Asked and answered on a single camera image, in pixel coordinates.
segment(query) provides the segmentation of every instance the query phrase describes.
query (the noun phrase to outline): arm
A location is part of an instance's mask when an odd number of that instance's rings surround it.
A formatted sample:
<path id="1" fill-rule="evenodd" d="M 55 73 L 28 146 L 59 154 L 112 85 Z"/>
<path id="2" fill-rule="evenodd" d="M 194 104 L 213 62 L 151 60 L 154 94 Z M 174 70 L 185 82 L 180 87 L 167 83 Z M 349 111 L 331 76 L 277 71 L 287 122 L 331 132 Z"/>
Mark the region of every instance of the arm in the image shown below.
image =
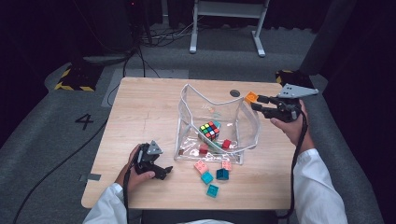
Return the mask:
<path id="1" fill-rule="evenodd" d="M 138 148 L 139 145 L 131 152 L 128 162 L 120 171 L 115 183 L 105 189 L 90 213 L 85 217 L 83 223 L 127 223 L 127 211 L 123 204 L 122 183 L 129 164 Z M 132 168 L 128 182 L 128 193 L 131 193 L 140 183 L 154 176 L 155 173 L 152 171 L 138 175 L 134 168 Z"/>
<path id="2" fill-rule="evenodd" d="M 300 103 L 306 114 L 304 102 Z M 291 123 L 278 119 L 271 119 L 271 122 L 297 145 L 303 124 L 302 116 Z M 344 202 L 332 186 L 329 171 L 315 149 L 309 129 L 293 174 L 295 208 L 300 223 L 347 223 Z"/>

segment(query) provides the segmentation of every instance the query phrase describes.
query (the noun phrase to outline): transparent container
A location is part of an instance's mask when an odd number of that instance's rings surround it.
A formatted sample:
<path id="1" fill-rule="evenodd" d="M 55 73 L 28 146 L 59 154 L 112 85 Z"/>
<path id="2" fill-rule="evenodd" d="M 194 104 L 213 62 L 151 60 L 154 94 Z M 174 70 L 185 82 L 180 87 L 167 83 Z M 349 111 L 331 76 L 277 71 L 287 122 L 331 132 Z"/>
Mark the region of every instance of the transparent container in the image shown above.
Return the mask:
<path id="1" fill-rule="evenodd" d="M 244 97 L 214 103 L 190 84 L 184 86 L 180 97 L 175 160 L 242 164 L 244 150 L 257 146 L 260 133 L 259 115 Z M 215 124 L 212 128 L 219 131 L 211 135 L 212 139 L 201 131 L 201 127 L 210 122 Z"/>

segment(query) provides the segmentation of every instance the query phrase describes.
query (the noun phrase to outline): number 4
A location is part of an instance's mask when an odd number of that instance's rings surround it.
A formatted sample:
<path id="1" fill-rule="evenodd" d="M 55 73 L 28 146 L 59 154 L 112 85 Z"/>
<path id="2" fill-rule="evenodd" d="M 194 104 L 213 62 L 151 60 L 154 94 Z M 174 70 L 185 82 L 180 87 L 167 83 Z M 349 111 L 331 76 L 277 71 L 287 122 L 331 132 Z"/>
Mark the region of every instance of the number 4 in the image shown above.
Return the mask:
<path id="1" fill-rule="evenodd" d="M 75 123 L 84 123 L 84 127 L 82 128 L 82 130 L 85 131 L 85 129 L 87 128 L 88 123 L 93 123 L 93 120 L 90 120 L 91 115 L 90 114 L 86 114 L 84 116 L 82 116 L 79 119 L 76 119 Z"/>

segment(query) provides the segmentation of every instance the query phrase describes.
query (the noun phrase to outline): white sleeve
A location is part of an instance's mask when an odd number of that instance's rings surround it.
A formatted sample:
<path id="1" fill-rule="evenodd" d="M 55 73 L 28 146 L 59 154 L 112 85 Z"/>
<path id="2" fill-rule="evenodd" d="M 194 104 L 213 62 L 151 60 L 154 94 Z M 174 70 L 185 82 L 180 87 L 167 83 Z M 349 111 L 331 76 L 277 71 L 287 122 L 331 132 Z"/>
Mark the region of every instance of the white sleeve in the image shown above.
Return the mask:
<path id="1" fill-rule="evenodd" d="M 127 223 L 122 187 L 114 183 L 105 189 L 82 223 Z"/>
<path id="2" fill-rule="evenodd" d="M 344 202 L 332 186 L 329 171 L 316 149 L 299 155 L 293 173 L 300 223 L 347 223 Z"/>

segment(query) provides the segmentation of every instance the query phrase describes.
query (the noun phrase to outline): colorful cube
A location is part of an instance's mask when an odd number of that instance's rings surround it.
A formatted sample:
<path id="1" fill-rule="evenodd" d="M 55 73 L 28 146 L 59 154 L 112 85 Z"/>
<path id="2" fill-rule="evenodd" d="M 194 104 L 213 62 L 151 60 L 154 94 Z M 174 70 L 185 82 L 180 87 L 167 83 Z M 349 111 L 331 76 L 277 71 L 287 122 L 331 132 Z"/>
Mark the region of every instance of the colorful cube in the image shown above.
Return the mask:
<path id="1" fill-rule="evenodd" d="M 212 121 L 202 125 L 200 131 L 210 141 L 214 141 L 219 137 L 219 129 Z"/>
<path id="2" fill-rule="evenodd" d="M 228 180 L 228 170 L 226 169 L 219 169 L 216 171 L 216 179 L 218 180 Z"/>
<path id="3" fill-rule="evenodd" d="M 246 101 L 248 104 L 256 103 L 256 102 L 257 102 L 257 99 L 259 99 L 259 95 L 257 95 L 257 94 L 254 93 L 253 91 L 250 91 L 250 92 L 247 94 L 247 96 L 245 96 L 245 101 Z"/>
<path id="4" fill-rule="evenodd" d="M 216 196 L 218 196 L 218 191 L 219 191 L 219 187 L 216 187 L 214 185 L 209 185 L 209 189 L 207 190 L 206 194 L 212 198 L 216 198 Z"/>
<path id="5" fill-rule="evenodd" d="M 198 161 L 194 164 L 194 167 L 199 171 L 201 175 L 203 175 L 205 172 L 209 171 L 209 167 L 207 167 L 206 164 L 204 164 L 203 161 Z"/>
<path id="6" fill-rule="evenodd" d="M 230 144 L 231 144 L 231 141 L 226 139 L 226 140 L 224 140 L 224 142 L 223 142 L 221 147 L 224 148 L 224 149 L 227 149 L 227 148 L 230 148 Z"/>
<path id="7" fill-rule="evenodd" d="M 228 170 L 230 172 L 232 170 L 231 162 L 230 161 L 222 161 L 221 168 Z"/>
<path id="8" fill-rule="evenodd" d="M 201 175 L 201 179 L 204 181 L 204 183 L 207 185 L 213 180 L 213 175 L 210 174 L 208 171 L 205 172 L 203 175 Z"/>
<path id="9" fill-rule="evenodd" d="M 209 150 L 209 146 L 205 143 L 202 143 L 199 145 L 199 153 L 200 154 L 207 154 L 207 151 Z"/>

